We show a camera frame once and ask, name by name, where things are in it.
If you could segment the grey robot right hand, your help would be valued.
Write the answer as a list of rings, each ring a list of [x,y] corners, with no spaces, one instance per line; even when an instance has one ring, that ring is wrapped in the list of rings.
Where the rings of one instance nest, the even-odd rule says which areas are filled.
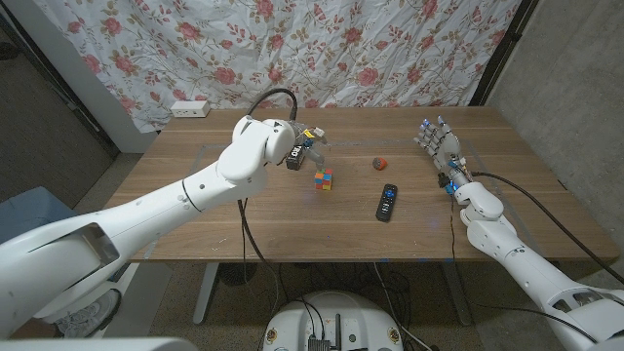
[[[472,181],[458,138],[441,116],[436,123],[424,119],[414,141],[432,158],[438,183],[452,194]]]

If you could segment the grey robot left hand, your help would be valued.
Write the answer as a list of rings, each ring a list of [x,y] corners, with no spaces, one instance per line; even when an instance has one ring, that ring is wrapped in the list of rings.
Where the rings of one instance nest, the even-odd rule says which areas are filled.
[[[317,143],[326,144],[326,132],[319,127],[308,127],[301,123],[290,122],[295,140],[291,151],[286,156],[287,168],[298,171],[305,158],[313,161],[320,171],[325,164],[325,157],[315,148]]]

